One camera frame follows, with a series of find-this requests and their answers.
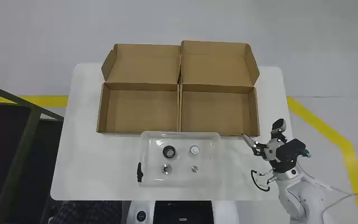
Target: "black metal frame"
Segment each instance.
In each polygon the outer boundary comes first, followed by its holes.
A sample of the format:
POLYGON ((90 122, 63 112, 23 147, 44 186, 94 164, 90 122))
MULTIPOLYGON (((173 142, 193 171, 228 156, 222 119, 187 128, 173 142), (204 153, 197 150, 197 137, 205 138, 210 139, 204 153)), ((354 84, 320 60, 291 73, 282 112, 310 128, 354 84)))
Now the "black metal frame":
POLYGON ((58 121, 63 121, 64 118, 54 112, 46 110, 4 90, 0 90, 0 97, 31 109, 31 113, 27 120, 25 129, 23 130, 20 142, 16 148, 15 156, 12 160, 11 166, 6 176, 6 180, 2 187, 2 191, 0 192, 0 223, 3 223, 10 208, 13 194, 23 169, 23 164, 25 163, 26 157, 29 154, 32 140, 34 138, 41 114, 50 116, 58 121))

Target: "white table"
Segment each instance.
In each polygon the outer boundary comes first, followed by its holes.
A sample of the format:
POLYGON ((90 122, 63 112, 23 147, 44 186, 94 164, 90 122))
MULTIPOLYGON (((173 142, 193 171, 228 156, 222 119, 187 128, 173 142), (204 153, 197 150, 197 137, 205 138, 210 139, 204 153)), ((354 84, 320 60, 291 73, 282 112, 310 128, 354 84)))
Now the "white table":
MULTIPOLYGON (((285 135, 292 139, 291 122, 281 70, 259 67, 256 82, 261 135, 270 139, 272 123, 284 118, 285 135)), ((221 188, 144 188, 136 179, 140 136, 96 133, 103 76, 101 64, 78 64, 62 129, 51 187, 55 200, 268 200, 277 199, 272 184, 268 193, 254 186, 250 170, 268 171, 268 162, 253 155, 240 138, 222 138, 226 150, 225 175, 221 188)))

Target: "concrete floor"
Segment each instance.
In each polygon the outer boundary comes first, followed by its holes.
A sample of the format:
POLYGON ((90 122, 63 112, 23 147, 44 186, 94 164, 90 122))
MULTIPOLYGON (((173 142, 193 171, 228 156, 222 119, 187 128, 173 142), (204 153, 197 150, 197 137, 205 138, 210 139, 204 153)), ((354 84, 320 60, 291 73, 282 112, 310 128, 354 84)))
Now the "concrete floor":
MULTIPOLYGON (((339 131, 357 154, 357 8, 356 0, 1 1, 0 88, 67 95, 74 66, 103 61, 114 43, 247 42, 259 65, 282 69, 287 95, 339 131)), ((340 149, 293 113, 291 123, 313 156, 302 161, 306 170, 351 191, 340 149)), ((329 192, 326 203, 339 197, 329 192)), ((242 223, 288 223, 278 202, 238 208, 242 223)), ((358 220, 353 198, 330 213, 336 223, 358 220)))

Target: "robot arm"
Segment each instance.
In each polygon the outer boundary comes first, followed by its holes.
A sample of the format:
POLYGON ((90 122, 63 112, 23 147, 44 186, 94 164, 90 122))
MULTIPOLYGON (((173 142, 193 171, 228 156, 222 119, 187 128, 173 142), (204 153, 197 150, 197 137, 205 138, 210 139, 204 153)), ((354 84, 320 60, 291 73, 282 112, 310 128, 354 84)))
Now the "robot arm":
POLYGON ((279 200, 290 215, 290 224, 331 224, 327 214, 323 220, 323 197, 317 183, 311 181, 297 165, 297 157, 309 157, 306 145, 298 139, 288 142, 283 135, 286 122, 279 119, 272 125, 271 139, 261 144, 242 134, 243 139, 251 147, 255 156, 261 156, 272 166, 273 177, 267 184, 275 181, 279 187, 279 200))

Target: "white cable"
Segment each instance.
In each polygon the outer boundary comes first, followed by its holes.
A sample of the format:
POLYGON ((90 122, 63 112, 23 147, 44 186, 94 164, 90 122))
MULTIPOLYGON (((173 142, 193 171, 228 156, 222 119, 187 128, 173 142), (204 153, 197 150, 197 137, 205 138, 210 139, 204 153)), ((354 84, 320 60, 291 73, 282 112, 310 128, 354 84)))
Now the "white cable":
POLYGON ((322 187, 324 187, 324 188, 327 188, 327 189, 331 188, 331 189, 333 189, 333 190, 336 190, 336 191, 341 192, 341 193, 346 194, 346 195, 355 195, 355 194, 353 194, 353 193, 349 193, 349 192, 346 192, 346 191, 344 191, 344 190, 341 190, 341 189, 339 189, 339 188, 337 188, 337 187, 335 187, 335 186, 330 186, 330 185, 325 184, 325 183, 323 183, 323 182, 321 182, 321 181, 318 181, 314 176, 312 176, 311 174, 307 173, 307 172, 301 167, 301 165, 300 165, 300 163, 299 163, 299 161, 298 161, 298 158, 299 158, 299 157, 297 157, 297 165, 298 165, 298 167, 302 170, 303 173, 305 173, 307 176, 309 176, 310 178, 312 178, 313 180, 315 180, 316 183, 319 184, 320 186, 322 186, 322 187))
POLYGON ((338 192, 341 192, 341 193, 343 193, 343 194, 346 194, 346 196, 344 196, 344 197, 338 199, 336 202, 334 202, 334 203, 330 204, 329 206, 327 206, 326 208, 324 208, 324 210, 322 211, 322 222, 323 222, 323 224, 324 224, 323 215, 324 215, 324 213, 325 213, 329 208, 332 208, 333 206, 339 204, 341 201, 343 201, 343 200, 346 199, 346 198, 349 198, 349 197, 351 197, 351 196, 357 196, 357 195, 358 195, 358 194, 355 194, 355 193, 346 192, 346 191, 341 190, 341 189, 339 189, 339 188, 336 188, 336 187, 334 187, 334 186, 329 186, 329 185, 327 185, 327 184, 322 185, 322 183, 318 182, 318 181, 316 180, 316 178, 314 178, 312 175, 310 175, 310 174, 307 173, 304 169, 302 169, 302 167, 300 166, 300 163, 298 162, 298 157, 297 157, 297 165, 298 165, 298 167, 302 170, 303 173, 305 173, 307 176, 309 176, 310 178, 312 178, 313 180, 315 180, 315 181, 317 182, 317 184, 319 184, 319 185, 321 185, 321 186, 323 186, 323 187, 325 187, 325 188, 326 188, 326 186, 328 186, 328 187, 330 187, 330 188, 333 189, 333 190, 336 190, 336 191, 338 191, 338 192))

